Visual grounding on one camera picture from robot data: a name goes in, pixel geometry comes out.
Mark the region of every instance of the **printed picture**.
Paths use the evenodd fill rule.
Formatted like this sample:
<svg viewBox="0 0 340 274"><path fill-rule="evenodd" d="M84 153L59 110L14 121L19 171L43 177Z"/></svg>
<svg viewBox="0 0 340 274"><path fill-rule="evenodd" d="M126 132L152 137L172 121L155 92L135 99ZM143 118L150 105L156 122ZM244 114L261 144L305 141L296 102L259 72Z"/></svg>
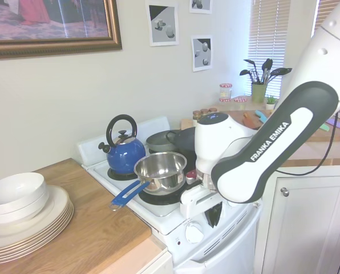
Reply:
<svg viewBox="0 0 340 274"><path fill-rule="evenodd" d="M106 0L0 0L0 40L109 37Z"/></svg>
<svg viewBox="0 0 340 274"><path fill-rule="evenodd" d="M212 36L193 36L193 71L209 70L213 67Z"/></svg>
<svg viewBox="0 0 340 274"><path fill-rule="evenodd" d="M150 46L179 44L177 5L166 5L163 1L148 1L147 17Z"/></svg>
<svg viewBox="0 0 340 274"><path fill-rule="evenodd" d="M213 0L189 0L190 7L189 11L191 13L212 13Z"/></svg>

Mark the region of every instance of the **green pot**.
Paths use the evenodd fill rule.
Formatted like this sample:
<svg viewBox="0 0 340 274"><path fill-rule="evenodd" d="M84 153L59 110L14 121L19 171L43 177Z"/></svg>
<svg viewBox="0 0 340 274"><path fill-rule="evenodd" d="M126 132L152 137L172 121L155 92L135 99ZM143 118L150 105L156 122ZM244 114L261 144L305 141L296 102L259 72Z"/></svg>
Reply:
<svg viewBox="0 0 340 274"><path fill-rule="evenodd" d="M263 103L267 84L252 84L251 85L251 97L253 103Z"/></svg>

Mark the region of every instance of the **stove knob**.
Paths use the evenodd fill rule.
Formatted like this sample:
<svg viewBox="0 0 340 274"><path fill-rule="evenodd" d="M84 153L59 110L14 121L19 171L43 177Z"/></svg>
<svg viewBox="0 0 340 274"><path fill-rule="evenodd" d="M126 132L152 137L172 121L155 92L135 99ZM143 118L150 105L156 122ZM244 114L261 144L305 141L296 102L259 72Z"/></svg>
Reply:
<svg viewBox="0 0 340 274"><path fill-rule="evenodd" d="M199 223L193 221L187 225L185 229L185 238L187 238L188 242L196 244L202 241L203 237L204 235Z"/></svg>

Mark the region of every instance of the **framed painting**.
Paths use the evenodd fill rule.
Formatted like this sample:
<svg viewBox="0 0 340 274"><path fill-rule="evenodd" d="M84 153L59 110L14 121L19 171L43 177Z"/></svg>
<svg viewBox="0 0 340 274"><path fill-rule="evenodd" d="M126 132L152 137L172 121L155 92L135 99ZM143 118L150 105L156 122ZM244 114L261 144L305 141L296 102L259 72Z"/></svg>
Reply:
<svg viewBox="0 0 340 274"><path fill-rule="evenodd" d="M0 59L120 49L116 0L0 0Z"/></svg>

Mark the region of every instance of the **oven door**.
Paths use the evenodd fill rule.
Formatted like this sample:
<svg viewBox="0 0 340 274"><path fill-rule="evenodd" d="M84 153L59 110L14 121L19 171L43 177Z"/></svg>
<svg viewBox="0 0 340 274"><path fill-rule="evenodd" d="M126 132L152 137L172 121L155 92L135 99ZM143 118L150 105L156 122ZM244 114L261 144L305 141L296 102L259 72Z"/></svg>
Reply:
<svg viewBox="0 0 340 274"><path fill-rule="evenodd" d="M188 260L174 270L175 274L252 274L256 244L256 226L261 207L253 211L238 227L233 237L220 244L200 261Z"/></svg>

